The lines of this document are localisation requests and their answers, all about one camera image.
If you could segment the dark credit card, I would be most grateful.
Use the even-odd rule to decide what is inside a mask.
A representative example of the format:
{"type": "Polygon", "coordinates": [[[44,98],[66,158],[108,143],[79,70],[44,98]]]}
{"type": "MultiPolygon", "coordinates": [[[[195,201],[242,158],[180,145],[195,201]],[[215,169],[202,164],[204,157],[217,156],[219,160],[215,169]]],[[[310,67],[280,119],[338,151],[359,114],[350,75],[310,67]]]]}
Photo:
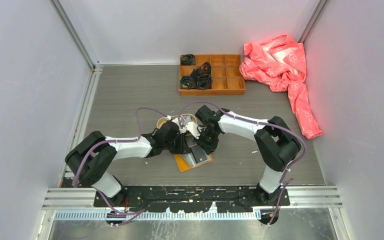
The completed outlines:
{"type": "Polygon", "coordinates": [[[204,151],[204,149],[197,144],[192,145],[190,147],[190,151],[196,165],[200,165],[211,160],[210,156],[204,151]]]}

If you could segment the beige oval card tray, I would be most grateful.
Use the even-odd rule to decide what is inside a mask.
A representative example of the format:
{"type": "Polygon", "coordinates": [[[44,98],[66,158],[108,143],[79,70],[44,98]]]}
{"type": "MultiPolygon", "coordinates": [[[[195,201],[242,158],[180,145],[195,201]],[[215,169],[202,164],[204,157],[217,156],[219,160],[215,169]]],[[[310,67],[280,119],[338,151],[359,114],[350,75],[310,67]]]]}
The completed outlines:
{"type": "MultiPolygon", "coordinates": [[[[193,120],[195,123],[198,124],[198,120],[196,118],[195,115],[191,114],[191,113],[184,113],[184,114],[181,114],[181,115],[190,115],[191,117],[193,117],[193,120]]],[[[171,116],[169,116],[169,119],[167,117],[161,117],[157,122],[156,122],[156,127],[159,129],[165,122],[167,121],[171,121],[171,116]]]]}

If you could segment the orange leather card holder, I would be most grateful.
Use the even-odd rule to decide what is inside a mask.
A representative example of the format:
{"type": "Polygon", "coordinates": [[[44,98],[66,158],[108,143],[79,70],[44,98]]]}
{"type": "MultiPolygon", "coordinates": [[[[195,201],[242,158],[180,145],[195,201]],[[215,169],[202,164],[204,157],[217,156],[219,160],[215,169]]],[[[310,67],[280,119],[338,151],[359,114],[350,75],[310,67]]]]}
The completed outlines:
{"type": "Polygon", "coordinates": [[[204,162],[203,164],[196,165],[194,162],[194,158],[193,158],[192,153],[174,154],[173,155],[174,160],[176,162],[176,165],[177,165],[180,173],[183,173],[183,172],[189,171],[191,169],[200,167],[202,165],[211,163],[213,161],[213,157],[211,155],[209,155],[209,156],[210,156],[210,161],[204,162]]]}

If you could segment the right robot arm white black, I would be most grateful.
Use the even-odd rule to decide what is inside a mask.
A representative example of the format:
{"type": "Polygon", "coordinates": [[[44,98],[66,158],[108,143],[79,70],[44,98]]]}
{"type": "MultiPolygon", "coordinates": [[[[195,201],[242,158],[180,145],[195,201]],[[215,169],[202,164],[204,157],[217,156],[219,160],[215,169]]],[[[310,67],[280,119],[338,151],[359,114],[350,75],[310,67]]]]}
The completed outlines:
{"type": "Polygon", "coordinates": [[[233,134],[256,143],[265,163],[263,176],[256,186],[256,196],[261,204],[271,205],[277,199],[287,166],[302,149],[284,120],[278,116],[250,118],[224,108],[214,111],[206,105],[197,110],[195,117],[203,125],[195,142],[207,154],[217,149],[220,134],[233,134]]]}

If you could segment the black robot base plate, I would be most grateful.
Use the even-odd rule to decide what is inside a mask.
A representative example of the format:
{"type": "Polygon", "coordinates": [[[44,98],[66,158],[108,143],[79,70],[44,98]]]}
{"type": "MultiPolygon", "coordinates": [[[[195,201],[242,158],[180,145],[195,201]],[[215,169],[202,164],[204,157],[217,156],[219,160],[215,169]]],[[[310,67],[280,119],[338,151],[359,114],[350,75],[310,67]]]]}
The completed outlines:
{"type": "Polygon", "coordinates": [[[215,206],[217,213],[246,213],[254,207],[269,209],[289,206],[288,192],[264,200],[262,193],[249,185],[207,185],[207,186],[125,186],[121,191],[124,198],[111,202],[114,208],[129,208],[132,212],[141,209],[149,213],[206,213],[215,206]]]}

